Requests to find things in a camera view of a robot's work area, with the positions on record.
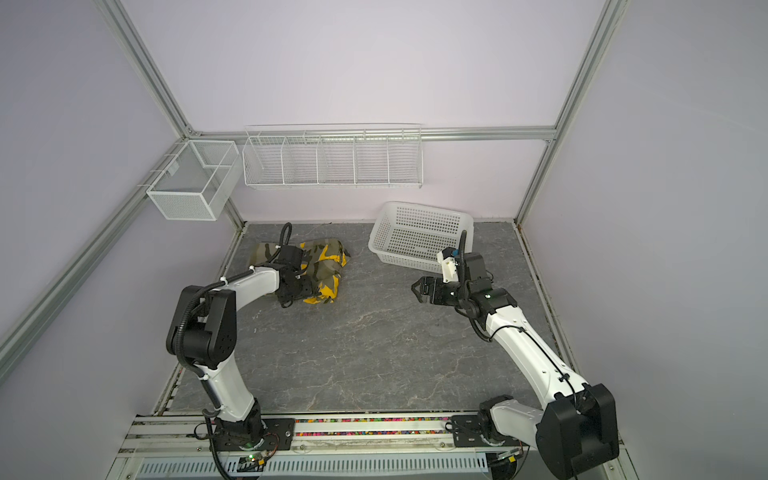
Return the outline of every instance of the wire mesh basket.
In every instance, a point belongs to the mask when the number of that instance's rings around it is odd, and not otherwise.
[[[147,195],[168,220],[216,220],[242,174],[233,141],[189,140]]]
[[[257,189],[421,187],[418,129],[249,134],[243,146],[245,184]]]
[[[471,252],[474,225],[463,212],[387,202],[373,225],[368,248],[384,263],[441,273],[437,253],[458,248],[462,230],[467,230],[465,251]]]

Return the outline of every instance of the camo fabric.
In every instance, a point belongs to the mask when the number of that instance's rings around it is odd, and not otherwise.
[[[259,243],[253,249],[249,265],[266,262],[274,252],[276,243]],[[346,265],[349,253],[337,238],[323,238],[299,244],[304,250],[301,268],[312,284],[313,296],[306,303],[331,303],[339,294],[341,270]]]

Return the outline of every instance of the plastic laundry basket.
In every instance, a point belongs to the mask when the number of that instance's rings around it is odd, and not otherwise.
[[[437,253],[458,247],[462,230],[467,230],[465,250],[471,252],[474,224],[468,214],[387,202],[373,226],[368,248],[384,263],[440,273]]]

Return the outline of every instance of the robotic arm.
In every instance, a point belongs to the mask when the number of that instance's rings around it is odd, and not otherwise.
[[[498,342],[533,386],[541,409],[524,406],[511,396],[489,399],[472,420],[479,430],[472,436],[480,433],[482,442],[459,445],[455,431],[457,446],[514,445],[520,439],[535,445],[552,474],[562,480],[618,457],[611,393],[570,369],[533,330],[515,299],[493,287],[482,256],[464,251],[465,235],[457,250],[438,253],[443,277],[423,276],[411,290],[419,302],[452,306],[469,318],[482,340]],[[312,294],[308,279],[301,275],[303,251],[288,245],[289,239],[287,223],[280,248],[264,264],[209,286],[182,290],[166,338],[167,351],[197,376],[214,404],[215,411],[204,410],[204,415],[209,419],[214,459],[225,478],[217,449],[264,450],[265,437],[273,435],[235,363],[237,310],[268,293],[276,293],[281,305]],[[289,445],[277,440],[275,450]]]
[[[226,436],[220,443],[242,450],[262,445],[266,424],[235,363],[237,310],[268,293],[276,293],[281,305],[312,294],[309,279],[301,276],[303,251],[288,245],[290,229],[286,223],[267,262],[209,286],[182,290],[166,338],[166,350],[197,376],[214,404],[213,412],[203,414],[217,418],[216,439]]]
[[[423,276],[411,290],[419,302],[453,306],[469,318],[480,339],[494,339],[533,387],[542,409],[511,396],[483,402],[477,423],[482,439],[502,445],[520,439],[535,445],[550,472],[562,480],[619,455],[616,405],[602,384],[590,385],[533,330],[514,298],[494,288],[479,253],[459,248],[438,253],[443,278]]]

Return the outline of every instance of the wall-mounted wire rack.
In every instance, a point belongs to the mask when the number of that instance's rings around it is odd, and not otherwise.
[[[422,139],[418,125],[341,130],[313,125],[247,127],[245,184],[256,189],[318,187],[421,187]],[[283,131],[275,127],[285,127]]]
[[[216,220],[242,174],[235,142],[189,140],[147,195],[168,220]]]

